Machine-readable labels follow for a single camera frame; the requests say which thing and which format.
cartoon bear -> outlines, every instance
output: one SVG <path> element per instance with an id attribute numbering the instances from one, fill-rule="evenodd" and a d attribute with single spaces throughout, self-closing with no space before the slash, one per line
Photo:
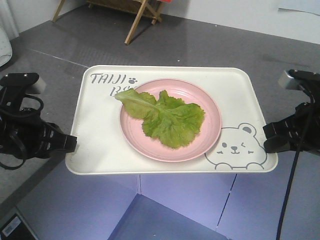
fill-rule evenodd
<path id="1" fill-rule="evenodd" d="M 249 123 L 238 127 L 223 127 L 220 139 L 206 159 L 216 170 L 261 170 L 267 153 L 256 139 L 257 130 Z"/>

plastic tray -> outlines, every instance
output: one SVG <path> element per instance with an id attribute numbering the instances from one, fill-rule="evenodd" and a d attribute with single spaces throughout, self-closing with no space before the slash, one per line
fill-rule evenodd
<path id="1" fill-rule="evenodd" d="M 183 162 L 150 159 L 126 141 L 120 126 L 122 103 L 113 96 L 156 79 L 193 83 L 216 102 L 222 117 L 217 143 Z M 263 149 L 265 120 L 248 75 L 237 68 L 97 65 L 83 75 L 71 134 L 77 148 L 68 169 L 89 174 L 264 173 L 278 163 Z"/>

green lettuce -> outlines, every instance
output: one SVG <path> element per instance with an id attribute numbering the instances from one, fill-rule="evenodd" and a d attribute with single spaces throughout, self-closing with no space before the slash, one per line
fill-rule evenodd
<path id="1" fill-rule="evenodd" d="M 123 103 L 131 117 L 143 119 L 146 136 L 158 138 L 174 149 L 187 146 L 195 139 L 205 117 L 199 105 L 168 96 L 166 90 L 159 93 L 158 101 L 148 92 L 138 93 L 133 88 L 117 93 L 115 98 Z"/>

wooden stand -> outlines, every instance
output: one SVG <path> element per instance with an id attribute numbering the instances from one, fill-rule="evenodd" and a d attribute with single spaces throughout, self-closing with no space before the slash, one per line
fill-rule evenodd
<path id="1" fill-rule="evenodd" d="M 157 21 L 162 22 L 160 13 L 164 6 L 164 2 L 160 0 L 87 0 L 87 2 L 89 3 L 89 8 L 93 5 L 99 5 L 136 15 L 124 41 L 127 45 L 130 44 L 142 16 L 151 18 L 151 23 L 153 25 L 155 25 Z M 60 0 L 52 18 L 53 22 L 57 20 L 64 3 L 65 0 Z"/>

pink plate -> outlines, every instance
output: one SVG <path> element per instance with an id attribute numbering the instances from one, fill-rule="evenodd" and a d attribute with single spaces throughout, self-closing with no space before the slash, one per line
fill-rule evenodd
<path id="1" fill-rule="evenodd" d="M 204 121 L 194 141 L 177 149 L 165 146 L 158 139 L 146 136 L 142 130 L 143 120 L 132 118 L 122 107 L 120 124 L 125 138 L 139 153 L 162 162 L 183 162 L 204 154 L 220 136 L 222 121 L 217 104 L 198 86 L 178 79 L 152 80 L 136 88 L 138 93 L 148 92 L 156 98 L 162 90 L 171 97 L 183 99 L 186 104 L 196 103 L 204 110 Z"/>

